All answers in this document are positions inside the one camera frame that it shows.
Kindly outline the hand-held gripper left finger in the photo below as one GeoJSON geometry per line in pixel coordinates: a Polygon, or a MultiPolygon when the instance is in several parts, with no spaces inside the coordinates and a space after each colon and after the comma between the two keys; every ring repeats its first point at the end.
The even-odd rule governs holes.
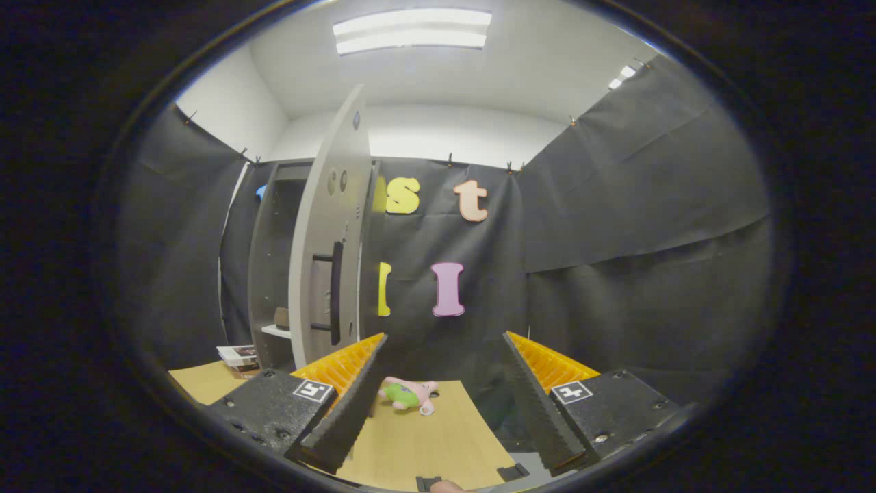
{"type": "Polygon", "coordinates": [[[386,342],[378,333],[295,372],[263,369],[207,412],[273,455],[335,474],[385,377],[386,342]]]}

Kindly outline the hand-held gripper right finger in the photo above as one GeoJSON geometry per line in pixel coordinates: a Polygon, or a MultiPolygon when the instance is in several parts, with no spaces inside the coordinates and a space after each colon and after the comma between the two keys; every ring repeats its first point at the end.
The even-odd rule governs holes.
{"type": "Polygon", "coordinates": [[[551,475],[625,452],[682,411],[627,369],[597,372],[510,331],[503,341],[515,406],[551,475]]]}

